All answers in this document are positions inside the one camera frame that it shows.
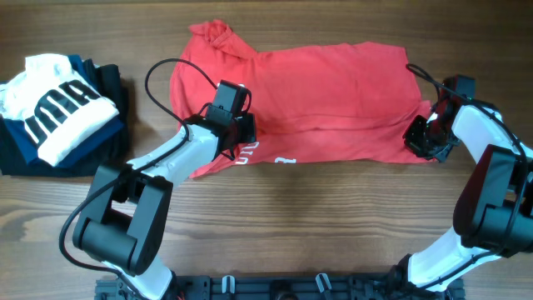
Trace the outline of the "red t-shirt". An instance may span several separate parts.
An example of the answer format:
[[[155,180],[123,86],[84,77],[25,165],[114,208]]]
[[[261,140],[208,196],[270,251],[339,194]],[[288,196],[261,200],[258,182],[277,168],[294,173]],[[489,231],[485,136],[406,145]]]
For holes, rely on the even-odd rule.
[[[170,78],[174,113],[199,112],[226,80],[251,91],[257,126],[255,142],[200,175],[256,163],[416,162],[403,134],[431,105],[406,68],[403,47],[362,42],[258,52],[220,20],[190,30]]]

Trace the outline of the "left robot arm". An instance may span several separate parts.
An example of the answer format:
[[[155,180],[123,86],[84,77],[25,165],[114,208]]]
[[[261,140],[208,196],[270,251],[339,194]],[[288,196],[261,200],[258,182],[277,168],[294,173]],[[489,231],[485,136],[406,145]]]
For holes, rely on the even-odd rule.
[[[102,165],[86,199],[63,224],[72,244],[96,260],[92,270],[116,276],[116,296],[174,299],[176,274],[159,258],[172,191],[197,169],[255,141],[249,112],[208,112],[182,121],[160,147],[122,166]]]

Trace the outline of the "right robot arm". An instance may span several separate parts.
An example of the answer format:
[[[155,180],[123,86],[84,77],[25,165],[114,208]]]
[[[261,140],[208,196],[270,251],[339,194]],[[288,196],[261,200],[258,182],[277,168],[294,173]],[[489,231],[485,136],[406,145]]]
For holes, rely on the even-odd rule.
[[[443,292],[484,263],[532,251],[532,151],[493,109],[465,105],[451,125],[476,162],[453,213],[453,225],[408,256],[406,289]]]

